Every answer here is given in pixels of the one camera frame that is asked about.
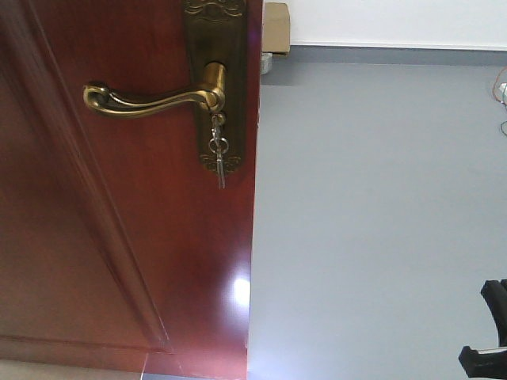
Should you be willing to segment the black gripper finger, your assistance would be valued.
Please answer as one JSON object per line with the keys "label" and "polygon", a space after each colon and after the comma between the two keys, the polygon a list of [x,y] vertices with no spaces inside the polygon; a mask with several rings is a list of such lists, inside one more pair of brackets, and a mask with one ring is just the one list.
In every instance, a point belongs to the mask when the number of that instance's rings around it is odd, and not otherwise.
{"label": "black gripper finger", "polygon": [[481,295],[488,305],[497,328],[498,345],[506,346],[506,279],[487,280]]}
{"label": "black gripper finger", "polygon": [[459,362],[469,378],[506,378],[506,348],[463,347]]}

